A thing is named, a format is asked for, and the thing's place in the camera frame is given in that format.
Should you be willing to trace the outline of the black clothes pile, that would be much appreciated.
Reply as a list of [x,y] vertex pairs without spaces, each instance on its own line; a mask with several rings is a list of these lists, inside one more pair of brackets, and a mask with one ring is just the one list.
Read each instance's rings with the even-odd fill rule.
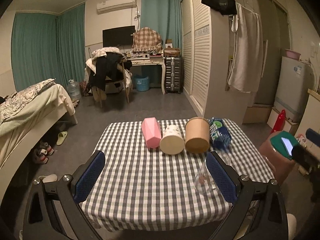
[[123,56],[118,53],[106,52],[96,59],[88,59],[86,66],[89,68],[89,78],[86,90],[92,87],[105,91],[106,84],[123,81],[124,73],[118,68],[122,63]]

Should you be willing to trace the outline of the black television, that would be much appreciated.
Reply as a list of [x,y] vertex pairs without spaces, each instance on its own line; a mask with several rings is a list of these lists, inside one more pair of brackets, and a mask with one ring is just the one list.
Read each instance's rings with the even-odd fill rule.
[[131,46],[135,26],[124,26],[103,30],[103,47]]

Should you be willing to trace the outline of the red bottle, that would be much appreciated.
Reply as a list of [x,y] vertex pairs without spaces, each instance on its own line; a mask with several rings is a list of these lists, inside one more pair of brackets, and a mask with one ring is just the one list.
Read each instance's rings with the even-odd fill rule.
[[274,126],[271,130],[271,133],[282,131],[285,125],[285,120],[286,120],[286,111],[283,109],[279,113],[276,119],[276,122],[274,123]]

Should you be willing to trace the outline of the teal curtain behind desk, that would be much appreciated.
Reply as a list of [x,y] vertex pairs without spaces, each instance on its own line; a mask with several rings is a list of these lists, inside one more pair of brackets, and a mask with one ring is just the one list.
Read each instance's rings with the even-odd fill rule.
[[162,43],[172,40],[175,48],[182,48],[180,0],[141,0],[140,27],[159,33]]

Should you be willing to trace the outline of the pink faceted cup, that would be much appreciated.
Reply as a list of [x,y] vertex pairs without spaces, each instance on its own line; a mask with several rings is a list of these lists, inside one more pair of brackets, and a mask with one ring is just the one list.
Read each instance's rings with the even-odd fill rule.
[[145,118],[141,125],[143,137],[147,148],[157,148],[162,135],[160,124],[156,118]]

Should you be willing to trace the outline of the pink plastic basin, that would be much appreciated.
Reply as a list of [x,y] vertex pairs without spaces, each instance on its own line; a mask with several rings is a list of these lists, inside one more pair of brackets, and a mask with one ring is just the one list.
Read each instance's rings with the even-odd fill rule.
[[289,50],[289,49],[285,49],[285,56],[297,61],[299,61],[300,59],[300,53]]

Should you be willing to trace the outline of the grey door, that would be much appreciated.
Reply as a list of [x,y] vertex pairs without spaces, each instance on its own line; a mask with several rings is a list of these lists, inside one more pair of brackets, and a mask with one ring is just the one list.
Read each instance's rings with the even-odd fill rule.
[[264,70],[254,103],[273,105],[280,76],[281,58],[291,48],[287,10],[276,0],[257,0],[263,28]]

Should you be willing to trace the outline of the smartphone with lit screen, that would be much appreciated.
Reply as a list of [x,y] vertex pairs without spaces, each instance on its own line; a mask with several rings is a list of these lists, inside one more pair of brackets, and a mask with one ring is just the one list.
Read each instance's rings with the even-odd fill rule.
[[293,146],[292,146],[290,140],[287,139],[287,138],[281,137],[281,142],[283,143],[283,145],[284,145],[284,147],[285,147],[285,150],[286,150],[286,152],[288,153],[288,155],[289,155],[289,156],[292,156]]

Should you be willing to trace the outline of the grey checkered tablecloth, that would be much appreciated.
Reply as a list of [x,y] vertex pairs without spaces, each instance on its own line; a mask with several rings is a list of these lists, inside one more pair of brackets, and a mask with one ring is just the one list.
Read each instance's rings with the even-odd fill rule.
[[80,204],[95,225],[108,231],[168,231],[224,219],[231,208],[217,190],[202,195],[194,179],[205,154],[164,154],[146,147],[141,122],[117,122],[96,148],[105,166]]

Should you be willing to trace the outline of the white air conditioner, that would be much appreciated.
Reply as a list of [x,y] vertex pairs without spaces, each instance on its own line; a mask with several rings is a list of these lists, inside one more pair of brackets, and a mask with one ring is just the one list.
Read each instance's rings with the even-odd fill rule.
[[97,4],[97,13],[103,14],[106,12],[135,8],[137,0],[107,0]]

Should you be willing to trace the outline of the brown kraft paper cup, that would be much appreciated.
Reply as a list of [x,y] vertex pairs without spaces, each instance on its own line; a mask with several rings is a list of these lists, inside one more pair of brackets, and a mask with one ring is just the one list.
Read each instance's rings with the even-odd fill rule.
[[200,154],[208,151],[210,145],[209,122],[202,117],[194,117],[185,124],[185,149],[189,153]]

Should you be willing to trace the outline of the blue printed plastic cup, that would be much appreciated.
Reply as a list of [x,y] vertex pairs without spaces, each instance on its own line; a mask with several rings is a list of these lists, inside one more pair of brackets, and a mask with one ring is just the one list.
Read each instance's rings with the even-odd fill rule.
[[209,119],[209,133],[213,148],[227,151],[232,141],[232,136],[220,118]]

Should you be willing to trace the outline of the white hanging towel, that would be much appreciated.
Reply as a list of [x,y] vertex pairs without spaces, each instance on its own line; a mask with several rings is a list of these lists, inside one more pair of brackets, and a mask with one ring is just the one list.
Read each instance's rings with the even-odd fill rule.
[[263,69],[263,30],[260,15],[240,3],[233,16],[234,53],[228,85],[242,93],[257,92]]

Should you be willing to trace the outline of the clear glass cup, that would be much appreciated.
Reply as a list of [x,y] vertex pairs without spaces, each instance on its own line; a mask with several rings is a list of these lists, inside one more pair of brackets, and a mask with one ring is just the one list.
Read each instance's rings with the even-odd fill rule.
[[234,184],[224,169],[224,162],[215,152],[208,152],[194,180],[195,189],[202,195],[229,194]]

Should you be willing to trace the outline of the black hanging garment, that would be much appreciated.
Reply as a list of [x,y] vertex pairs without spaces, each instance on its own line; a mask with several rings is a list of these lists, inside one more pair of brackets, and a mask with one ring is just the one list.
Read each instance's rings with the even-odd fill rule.
[[219,12],[222,16],[237,14],[235,0],[201,0],[201,3]]

